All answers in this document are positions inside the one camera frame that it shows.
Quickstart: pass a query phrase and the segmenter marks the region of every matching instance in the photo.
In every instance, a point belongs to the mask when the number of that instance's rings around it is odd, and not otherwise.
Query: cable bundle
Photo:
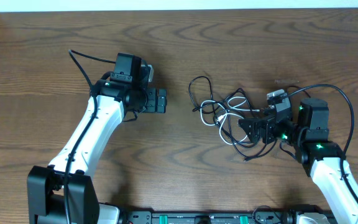
[[[211,93],[211,99],[210,100],[205,100],[204,102],[202,102],[202,104],[200,104],[198,106],[196,101],[193,98],[193,94],[191,93],[191,84],[193,84],[193,82],[196,81],[199,78],[207,79],[208,84],[209,84],[209,91]],[[254,154],[252,156],[247,156],[247,155],[245,155],[243,152],[241,152],[239,150],[238,146],[242,147],[242,148],[245,148],[245,149],[252,149],[260,141],[260,138],[259,138],[256,143],[251,143],[250,141],[246,141],[247,136],[245,136],[241,140],[237,140],[232,135],[231,116],[235,116],[235,117],[238,117],[238,118],[245,118],[244,112],[248,111],[248,112],[250,112],[250,114],[251,114],[251,116],[253,118],[256,118],[258,114],[255,114],[254,112],[259,112],[260,111],[260,110],[256,110],[252,106],[252,103],[248,99],[248,97],[246,95],[246,92],[242,88],[238,88],[235,92],[231,93],[224,100],[216,101],[213,98],[211,80],[209,80],[209,78],[206,77],[206,76],[198,76],[198,77],[194,78],[189,84],[189,95],[190,95],[191,102],[194,105],[193,112],[195,112],[195,111],[200,112],[201,120],[205,125],[218,127],[219,128],[219,136],[221,137],[222,141],[225,142],[226,144],[233,145],[233,147],[236,150],[236,152],[244,157],[244,161],[250,161],[252,159],[256,159],[256,158],[266,156],[274,148],[274,146],[276,145],[277,140],[274,142],[273,146],[268,151],[263,153],[265,151],[265,149],[266,149],[266,146],[267,146],[267,144],[265,144],[263,146],[263,148],[259,152],[257,152],[256,154]],[[231,105],[230,102],[232,100],[234,100],[234,99],[242,99],[243,101],[241,103],[237,104],[237,105]],[[248,106],[248,109],[240,108],[244,104],[246,104]],[[205,108],[207,106],[212,106],[212,110],[211,111],[203,110],[203,108]],[[207,123],[204,120],[204,118],[203,118],[204,114],[213,114],[214,115],[213,116],[213,124]],[[226,121],[227,121],[228,130],[223,128],[224,123]],[[223,137],[222,133],[227,138],[229,138],[229,141],[226,140]]]

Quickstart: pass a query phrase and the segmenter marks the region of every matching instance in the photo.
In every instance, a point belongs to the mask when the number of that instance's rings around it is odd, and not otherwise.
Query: wood grain
[[[216,128],[202,124],[187,92],[198,75],[211,77],[216,98],[243,87],[256,107],[294,82],[342,88],[356,115],[348,160],[358,181],[358,9],[4,13],[0,223],[28,221],[28,172],[48,164],[83,116],[88,87],[68,49],[141,56],[155,67],[153,86],[168,90],[166,114],[142,114],[111,136],[94,179],[100,202],[154,210],[328,209],[301,165],[278,147],[244,164]],[[93,81],[113,69],[79,60]],[[193,88],[199,101],[208,98],[205,82]],[[343,146],[346,102],[327,88],[310,92],[329,103],[330,138]]]

